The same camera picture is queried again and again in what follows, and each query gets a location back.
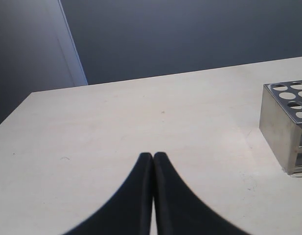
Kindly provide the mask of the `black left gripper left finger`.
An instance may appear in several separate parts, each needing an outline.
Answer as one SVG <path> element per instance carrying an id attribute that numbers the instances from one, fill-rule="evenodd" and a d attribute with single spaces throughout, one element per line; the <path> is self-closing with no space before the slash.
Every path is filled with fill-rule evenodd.
<path id="1" fill-rule="evenodd" d="M 67 235 L 148 235 L 153 203 L 153 157 L 141 153 L 114 195 Z"/>

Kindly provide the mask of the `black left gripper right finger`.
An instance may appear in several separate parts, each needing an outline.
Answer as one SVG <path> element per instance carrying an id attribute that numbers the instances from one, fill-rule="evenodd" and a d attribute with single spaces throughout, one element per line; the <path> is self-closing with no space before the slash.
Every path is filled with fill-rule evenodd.
<path id="1" fill-rule="evenodd" d="M 157 152 L 154 201 L 159 235 L 246 235 L 202 202 L 182 180 L 167 154 Z"/>

